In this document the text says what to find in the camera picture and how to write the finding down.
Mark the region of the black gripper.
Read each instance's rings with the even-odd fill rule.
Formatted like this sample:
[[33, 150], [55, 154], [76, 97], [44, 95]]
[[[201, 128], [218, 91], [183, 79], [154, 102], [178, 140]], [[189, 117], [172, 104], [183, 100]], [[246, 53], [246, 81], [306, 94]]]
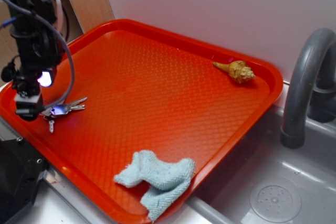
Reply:
[[63, 49], [57, 36], [46, 28], [24, 33], [11, 27], [9, 31], [16, 41], [18, 55], [3, 68], [1, 79], [12, 82], [18, 93], [14, 98], [15, 114], [33, 121], [43, 108], [40, 87], [54, 83]]

